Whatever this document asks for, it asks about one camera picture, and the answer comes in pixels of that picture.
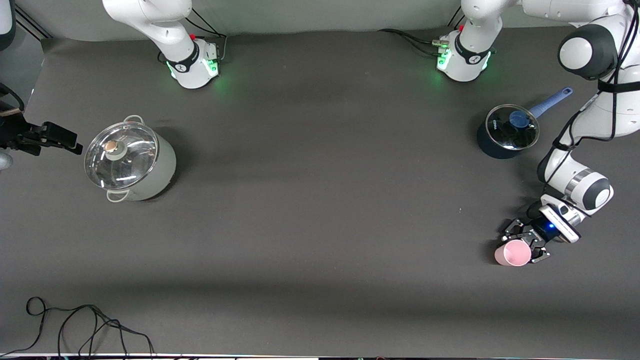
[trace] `white wall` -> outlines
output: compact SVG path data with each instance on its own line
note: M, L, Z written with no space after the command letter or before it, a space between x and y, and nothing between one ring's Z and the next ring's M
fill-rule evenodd
M144 37L113 21L101 0L16 2L55 37L88 41ZM193 0L194 9L218 31L229 35L437 28L447 24L459 5L456 0ZM519 6L509 9L502 18L505 26L511 28L563 25L530 18ZM194 14L190 19L199 21ZM186 27L202 34L188 24Z

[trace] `blue saucepan handle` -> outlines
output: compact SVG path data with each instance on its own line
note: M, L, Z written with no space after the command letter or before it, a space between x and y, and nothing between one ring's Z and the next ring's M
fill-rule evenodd
M553 105L561 102L571 94L573 94L573 89L570 87L566 87L551 95L547 100L544 100L538 105L532 107L529 111L531 112L531 115L533 115L533 117L537 119L540 115L544 114L545 111L551 109ZM529 126L529 119L527 118L527 114L520 110L516 110L511 113L511 115L509 115L509 122L515 127L524 128Z
M531 114L537 119L538 117L540 117L540 115L544 114L545 111L551 109L553 105L561 102L571 94L573 94L573 89L570 87L566 87L551 95L547 100L544 100L538 105L532 107L529 111L531 111Z

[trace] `cooking pot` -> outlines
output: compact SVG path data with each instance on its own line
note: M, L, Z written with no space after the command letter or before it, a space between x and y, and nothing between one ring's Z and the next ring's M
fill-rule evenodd
M496 159L512 158L529 149L540 137L538 118L573 93L564 88L527 110L514 104L496 106L477 130L480 149Z
M171 145L137 115L109 126L84 156L89 179L111 202L146 200L160 193L175 173Z

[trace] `glass lid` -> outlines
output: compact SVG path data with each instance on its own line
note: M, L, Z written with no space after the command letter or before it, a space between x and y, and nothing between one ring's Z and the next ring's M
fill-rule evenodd
M512 104L493 108L486 117L489 138L507 150L526 149L538 141L538 121L529 110Z
M158 139L139 122L121 122L93 139L84 156L87 176L105 190L121 190L142 180L153 168Z

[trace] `green indicator light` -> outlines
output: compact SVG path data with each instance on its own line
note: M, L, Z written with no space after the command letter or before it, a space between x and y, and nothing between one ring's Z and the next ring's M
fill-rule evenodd
M216 71L216 69L218 68L218 64L216 63L216 60L202 59L202 63L206 66L205 69L207 69L207 72L211 77L218 75L218 71Z
M169 71L171 72L171 77L175 79L175 74L173 73L173 69L171 68L171 65L169 65L169 62L166 62L166 66L169 68Z
M451 50L447 49L442 55L440 55L440 57L442 59L438 61L438 69L445 70L449 63L449 59L451 58Z
M486 55L486 59L484 60L484 65L482 65L482 70L486 69L486 66L489 63L489 57L491 57L491 51Z

